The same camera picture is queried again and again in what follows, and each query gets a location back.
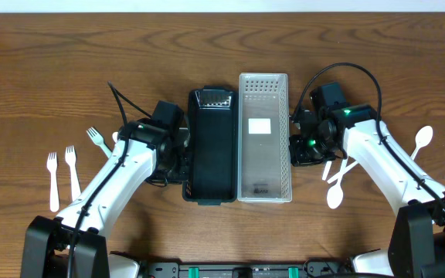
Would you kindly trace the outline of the white spoon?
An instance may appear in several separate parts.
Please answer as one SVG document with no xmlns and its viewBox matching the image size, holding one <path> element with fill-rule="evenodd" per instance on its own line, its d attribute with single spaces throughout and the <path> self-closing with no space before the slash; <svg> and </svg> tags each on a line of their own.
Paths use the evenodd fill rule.
<svg viewBox="0 0 445 278">
<path fill-rule="evenodd" d="M 344 193 L 341 188 L 343 177 L 332 182 L 333 185 L 328 189 L 326 200 L 330 209 L 336 209 L 342 202 Z"/>
<path fill-rule="evenodd" d="M 321 179 L 322 179 L 323 181 L 326 181 L 326 180 L 327 180 L 329 171 L 330 171 L 330 169 L 331 169 L 331 165 L 332 165 L 332 161 L 327 161 L 327 162 L 325 163 L 324 170 L 323 170 L 323 173 L 322 173 L 322 176 L 321 176 Z"/>
<path fill-rule="evenodd" d="M 348 164 L 348 160 L 342 160 L 341 166 L 339 171 L 334 174 L 331 178 L 327 180 L 328 184 L 331 184 L 334 181 L 337 181 L 338 179 L 342 178 L 344 174 L 346 174 L 348 171 L 352 170 L 356 165 L 358 164 L 357 161 L 353 161 L 351 164 Z"/>
<path fill-rule="evenodd" d="M 424 126 L 422 127 L 415 136 L 415 149 L 411 154 L 411 159 L 415 160 L 416 156 L 418 155 L 419 151 L 426 147 L 433 138 L 433 128 L 431 126 Z"/>
<path fill-rule="evenodd" d="M 118 141 L 117 136 L 118 136 L 118 132 L 117 131 L 112 133 L 112 138 L 113 138 L 114 143 L 117 143 L 117 141 Z"/>
</svg>

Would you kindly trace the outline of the black plastic basket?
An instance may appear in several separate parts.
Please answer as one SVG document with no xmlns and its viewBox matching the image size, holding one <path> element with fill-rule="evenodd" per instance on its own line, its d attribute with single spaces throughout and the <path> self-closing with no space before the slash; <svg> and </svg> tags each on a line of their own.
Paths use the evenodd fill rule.
<svg viewBox="0 0 445 278">
<path fill-rule="evenodd" d="M 189 179 L 182 196 L 198 205 L 236 200 L 237 92 L 204 86 L 189 93 Z"/>
</svg>

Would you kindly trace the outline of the clear plastic basket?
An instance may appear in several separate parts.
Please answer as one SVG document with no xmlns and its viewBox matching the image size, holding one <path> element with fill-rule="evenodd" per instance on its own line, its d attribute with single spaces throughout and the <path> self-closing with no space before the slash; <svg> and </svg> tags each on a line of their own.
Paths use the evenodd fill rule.
<svg viewBox="0 0 445 278">
<path fill-rule="evenodd" d="M 271 134 L 249 134 L 249 118 L 270 118 Z M 240 202 L 292 200 L 288 78 L 239 75 L 238 194 Z"/>
</svg>

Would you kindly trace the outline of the pale green plastic fork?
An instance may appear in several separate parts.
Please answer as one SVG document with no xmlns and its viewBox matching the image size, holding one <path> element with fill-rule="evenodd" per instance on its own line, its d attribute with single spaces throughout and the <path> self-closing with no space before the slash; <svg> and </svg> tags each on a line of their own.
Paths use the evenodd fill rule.
<svg viewBox="0 0 445 278">
<path fill-rule="evenodd" d="M 87 129 L 87 135 L 92 140 L 92 142 L 98 146 L 102 152 L 109 158 L 112 155 L 110 148 L 105 144 L 103 136 L 96 130 L 95 127 L 90 127 Z"/>
</svg>

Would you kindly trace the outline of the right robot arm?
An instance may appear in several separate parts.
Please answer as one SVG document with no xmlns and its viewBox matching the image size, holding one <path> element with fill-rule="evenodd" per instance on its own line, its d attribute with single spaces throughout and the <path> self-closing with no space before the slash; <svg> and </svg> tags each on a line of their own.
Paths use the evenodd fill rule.
<svg viewBox="0 0 445 278">
<path fill-rule="evenodd" d="M 291 164 L 322 164 L 341 152 L 365 169 L 396 215 L 388 249 L 354 256 L 353 274 L 445 277 L 445 186 L 397 144 L 370 105 L 352 106 L 338 83 L 313 90 L 311 102 L 314 110 L 297 112 Z"/>
</svg>

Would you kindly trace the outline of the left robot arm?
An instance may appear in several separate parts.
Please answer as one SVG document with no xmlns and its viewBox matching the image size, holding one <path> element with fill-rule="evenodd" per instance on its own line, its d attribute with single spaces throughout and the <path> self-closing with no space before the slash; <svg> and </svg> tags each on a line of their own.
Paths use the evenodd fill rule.
<svg viewBox="0 0 445 278">
<path fill-rule="evenodd" d="M 182 109 L 158 102 L 149 118 L 119 131 L 106 164 L 80 196 L 54 219 L 37 216 L 25 233 L 22 277 L 139 277 L 141 264 L 109 253 L 107 238 L 144 181 L 154 185 L 186 180 Z"/>
</svg>

